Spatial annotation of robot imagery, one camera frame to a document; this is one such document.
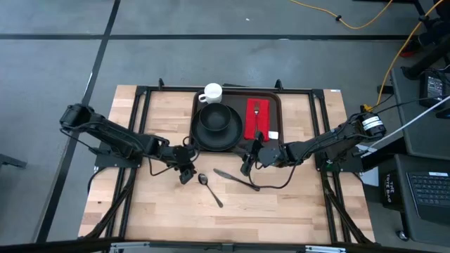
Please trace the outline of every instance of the silver fork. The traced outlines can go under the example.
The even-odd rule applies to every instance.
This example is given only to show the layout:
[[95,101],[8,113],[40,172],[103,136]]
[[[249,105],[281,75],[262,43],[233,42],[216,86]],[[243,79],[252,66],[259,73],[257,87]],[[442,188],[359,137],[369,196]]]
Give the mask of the silver fork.
[[255,105],[253,105],[253,110],[255,111],[255,138],[256,138],[256,133],[258,132],[259,101],[255,102]]

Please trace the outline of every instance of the white mug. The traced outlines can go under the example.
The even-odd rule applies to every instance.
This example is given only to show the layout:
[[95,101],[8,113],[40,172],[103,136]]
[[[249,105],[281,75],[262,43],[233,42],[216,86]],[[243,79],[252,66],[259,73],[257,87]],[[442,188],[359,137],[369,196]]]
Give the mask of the white mug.
[[222,87],[212,83],[205,87],[205,94],[199,95],[198,100],[201,103],[220,103],[222,101]]

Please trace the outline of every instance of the knife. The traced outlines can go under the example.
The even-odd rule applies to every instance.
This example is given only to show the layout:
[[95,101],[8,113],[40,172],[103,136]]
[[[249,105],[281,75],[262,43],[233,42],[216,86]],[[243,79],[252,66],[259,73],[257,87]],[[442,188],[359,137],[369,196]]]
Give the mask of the knife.
[[244,182],[244,181],[238,179],[237,177],[232,176],[232,175],[226,173],[225,171],[221,171],[220,169],[215,169],[215,168],[213,169],[213,171],[216,172],[217,175],[219,175],[219,176],[221,176],[221,177],[224,177],[225,179],[231,179],[231,180],[233,180],[233,181],[236,181],[236,182],[239,182],[239,183],[243,183],[243,184],[245,184],[246,186],[248,186],[248,187],[250,187],[251,189],[256,190],[256,191],[259,191],[259,190],[260,190],[259,187],[253,186],[253,185],[251,185],[251,184],[249,184],[249,183],[247,183],[247,182]]

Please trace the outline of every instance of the spoon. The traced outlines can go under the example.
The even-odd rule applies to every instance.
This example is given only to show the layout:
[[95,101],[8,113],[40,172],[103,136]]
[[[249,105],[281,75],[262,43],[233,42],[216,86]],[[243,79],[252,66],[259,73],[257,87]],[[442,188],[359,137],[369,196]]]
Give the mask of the spoon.
[[208,186],[208,177],[205,174],[200,173],[200,174],[198,174],[198,181],[200,182],[201,185],[208,187],[208,190],[210,190],[212,196],[216,200],[219,207],[221,207],[221,208],[224,207],[224,204],[222,204],[222,202],[219,200],[219,198],[217,198],[217,196],[212,192],[211,188]]

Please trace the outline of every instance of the wooden tabletop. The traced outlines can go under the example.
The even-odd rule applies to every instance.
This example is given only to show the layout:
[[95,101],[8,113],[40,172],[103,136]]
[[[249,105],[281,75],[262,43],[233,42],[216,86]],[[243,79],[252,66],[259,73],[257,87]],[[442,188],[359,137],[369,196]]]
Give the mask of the wooden tabletop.
[[[136,86],[117,87],[109,120],[128,126],[135,90]],[[325,90],[324,93],[330,126],[336,127],[347,118],[341,93],[336,90]],[[145,133],[167,138],[171,145],[181,144],[189,133],[194,94],[152,92]],[[283,108],[285,143],[313,138],[308,97],[299,94],[279,96]],[[319,101],[316,104],[323,132]],[[142,107],[143,99],[139,105],[135,131],[140,123]],[[152,177],[148,162],[144,160],[137,172],[126,239],[299,244],[330,242],[321,180],[314,158],[298,166],[290,184],[281,190],[261,189],[256,192],[212,171],[218,168],[247,181],[239,172],[241,164],[238,156],[225,154],[201,153],[195,161],[198,173],[207,175],[208,185],[224,203],[224,207],[219,208],[208,189],[200,185],[197,179],[181,185],[179,172],[173,170]],[[152,161],[152,165],[153,172],[165,168],[161,162]],[[117,172],[118,168],[108,168],[93,180],[79,235],[90,232],[110,207]],[[275,167],[252,170],[252,179],[259,185],[281,185],[287,180],[289,172],[290,168]],[[374,240],[361,182],[350,173],[342,173],[340,180],[349,215],[366,237]],[[114,235],[118,234],[121,209],[118,214]],[[335,222],[338,237],[343,240],[336,211]]]

